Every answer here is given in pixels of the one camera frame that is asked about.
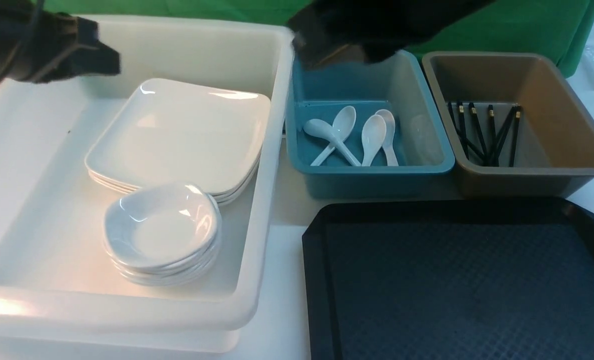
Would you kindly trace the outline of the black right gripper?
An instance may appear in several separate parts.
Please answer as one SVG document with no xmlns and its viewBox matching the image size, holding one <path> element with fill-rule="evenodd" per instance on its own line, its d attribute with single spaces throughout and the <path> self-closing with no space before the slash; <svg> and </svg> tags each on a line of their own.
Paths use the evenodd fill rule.
<svg viewBox="0 0 594 360">
<path fill-rule="evenodd" d="M 304 68 L 376 64 L 426 43 L 488 0 L 314 0 L 286 23 Z"/>
</svg>

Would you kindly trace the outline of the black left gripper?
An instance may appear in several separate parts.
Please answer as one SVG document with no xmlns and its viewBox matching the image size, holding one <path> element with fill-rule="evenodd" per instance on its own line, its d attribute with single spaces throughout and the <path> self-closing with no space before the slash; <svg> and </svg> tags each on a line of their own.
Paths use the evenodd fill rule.
<svg viewBox="0 0 594 360">
<path fill-rule="evenodd" d="M 29 29 L 36 10 L 41 12 L 38 24 L 8 79 L 48 84 L 79 76 L 120 75 L 121 56 L 102 42 L 96 21 L 50 12 L 31 0 L 0 0 L 0 73 Z"/>
</svg>

